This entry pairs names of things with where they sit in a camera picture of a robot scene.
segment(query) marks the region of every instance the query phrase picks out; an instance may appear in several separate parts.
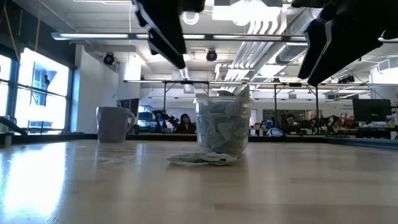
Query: wooden table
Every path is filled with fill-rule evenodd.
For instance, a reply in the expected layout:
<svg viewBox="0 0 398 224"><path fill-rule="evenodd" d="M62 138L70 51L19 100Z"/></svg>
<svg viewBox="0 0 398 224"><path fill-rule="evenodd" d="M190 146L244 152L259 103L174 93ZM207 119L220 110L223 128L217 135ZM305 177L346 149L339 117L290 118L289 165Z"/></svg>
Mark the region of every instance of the wooden table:
<svg viewBox="0 0 398 224"><path fill-rule="evenodd" d="M195 142L94 140L0 151L0 223L398 223L398 153L249 143L228 167L165 159Z"/></svg>

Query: white mug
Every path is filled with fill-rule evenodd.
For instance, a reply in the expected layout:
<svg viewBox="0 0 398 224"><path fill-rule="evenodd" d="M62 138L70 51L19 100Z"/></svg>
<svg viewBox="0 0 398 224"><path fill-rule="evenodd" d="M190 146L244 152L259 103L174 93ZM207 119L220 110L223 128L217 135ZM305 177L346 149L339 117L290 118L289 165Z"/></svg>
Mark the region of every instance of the white mug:
<svg viewBox="0 0 398 224"><path fill-rule="evenodd" d="M97 133L99 142L121 143L126 140L135 116L127 108L97 107Z"/></svg>

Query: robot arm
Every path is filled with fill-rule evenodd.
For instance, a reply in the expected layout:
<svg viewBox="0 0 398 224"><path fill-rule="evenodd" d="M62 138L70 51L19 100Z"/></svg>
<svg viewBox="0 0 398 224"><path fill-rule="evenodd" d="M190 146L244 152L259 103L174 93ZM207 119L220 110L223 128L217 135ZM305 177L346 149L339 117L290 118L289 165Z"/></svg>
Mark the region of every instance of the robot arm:
<svg viewBox="0 0 398 224"><path fill-rule="evenodd" d="M183 11L201 12L205 0L132 0L141 27L147 27L152 55L161 54L178 69L185 68L186 52L180 24Z"/></svg>
<svg viewBox="0 0 398 224"><path fill-rule="evenodd" d="M383 34L398 38L396 0L295 0L292 6L323 8L304 32L308 51L298 75L313 86L381 47Z"/></svg>

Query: bright window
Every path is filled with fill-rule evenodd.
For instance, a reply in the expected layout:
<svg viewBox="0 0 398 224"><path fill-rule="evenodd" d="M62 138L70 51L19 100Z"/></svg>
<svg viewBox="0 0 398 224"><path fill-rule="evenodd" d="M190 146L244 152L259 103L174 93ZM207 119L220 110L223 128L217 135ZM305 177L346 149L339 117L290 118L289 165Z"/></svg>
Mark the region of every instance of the bright window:
<svg viewBox="0 0 398 224"><path fill-rule="evenodd" d="M27 128L63 129L65 125L66 99L62 96L47 95L18 88L17 106L15 117L18 126Z"/></svg>
<svg viewBox="0 0 398 224"><path fill-rule="evenodd" d="M0 78L3 80L10 79L11 59L0 55Z"/></svg>
<svg viewBox="0 0 398 224"><path fill-rule="evenodd" d="M24 49L21 54L15 113L18 126L41 128L43 124L43 128L63 129L68 76L68 67Z"/></svg>
<svg viewBox="0 0 398 224"><path fill-rule="evenodd" d="M257 110L250 111L250 125L253 126L257 123Z"/></svg>
<svg viewBox="0 0 398 224"><path fill-rule="evenodd" d="M8 86L0 83L0 116L6 115Z"/></svg>
<svg viewBox="0 0 398 224"><path fill-rule="evenodd" d="M46 77L49 81L48 91L66 96L68 91L69 68L50 60L43 55L25 49L21 54L18 83L46 89Z"/></svg>

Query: blue object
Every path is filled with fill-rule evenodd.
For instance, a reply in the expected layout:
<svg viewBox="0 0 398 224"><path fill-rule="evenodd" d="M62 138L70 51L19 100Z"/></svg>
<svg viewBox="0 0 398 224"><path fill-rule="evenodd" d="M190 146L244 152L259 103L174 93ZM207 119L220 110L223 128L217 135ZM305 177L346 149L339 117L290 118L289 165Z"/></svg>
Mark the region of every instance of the blue object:
<svg viewBox="0 0 398 224"><path fill-rule="evenodd" d="M266 129L269 129L272 126L272 121L265 122Z"/></svg>
<svg viewBox="0 0 398 224"><path fill-rule="evenodd" d="M267 132L267 137L286 137L285 133L277 128L271 128L270 130L268 130Z"/></svg>

